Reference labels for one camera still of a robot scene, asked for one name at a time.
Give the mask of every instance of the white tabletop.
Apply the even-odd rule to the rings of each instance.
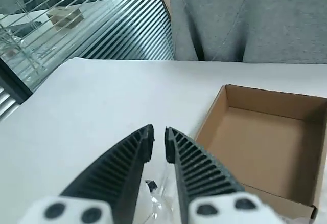
[[[75,58],[0,124],[0,209],[16,223],[32,201],[60,193],[134,130],[152,123],[144,177],[160,182],[164,131],[194,135],[224,84],[327,97],[327,65]],[[327,179],[318,218],[327,218]]]

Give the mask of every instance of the open cardboard box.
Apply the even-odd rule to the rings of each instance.
[[[317,213],[327,99],[226,85],[196,137],[245,187],[288,218]]]

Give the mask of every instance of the horizontal blinds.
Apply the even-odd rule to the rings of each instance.
[[[19,10],[0,12],[0,53],[32,89],[75,56],[173,59],[170,20],[162,0],[12,1]]]
[[[18,107],[16,101],[0,87],[0,122],[11,115]]]

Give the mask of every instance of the clear plastic object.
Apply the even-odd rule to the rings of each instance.
[[[174,224],[172,206],[165,198],[163,183],[150,193],[148,185],[141,181],[133,224]]]

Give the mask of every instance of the box flap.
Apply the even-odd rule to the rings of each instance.
[[[281,216],[297,219],[311,218],[314,214],[314,207],[305,206],[250,186],[244,185],[244,187],[247,192],[257,195],[262,202],[270,205]]]
[[[324,119],[327,99],[273,92],[256,88],[226,86],[230,107],[295,119]]]
[[[320,156],[320,165],[318,169],[318,176],[317,176],[317,185],[315,187],[315,195],[314,195],[314,200],[313,204],[315,207],[318,208],[319,206],[319,200],[320,200],[320,195],[321,195],[321,187],[322,187],[322,181],[323,181],[323,176],[324,176],[324,170],[325,170],[325,165],[326,165],[326,157],[327,157],[327,115],[325,118],[324,122],[324,127],[325,127],[325,132],[323,135],[323,145],[321,149],[321,156]]]
[[[225,112],[228,109],[228,100],[225,86],[219,90],[213,104],[211,105],[204,122],[196,135],[196,141],[200,141],[205,148],[216,136],[216,129],[221,123]]]

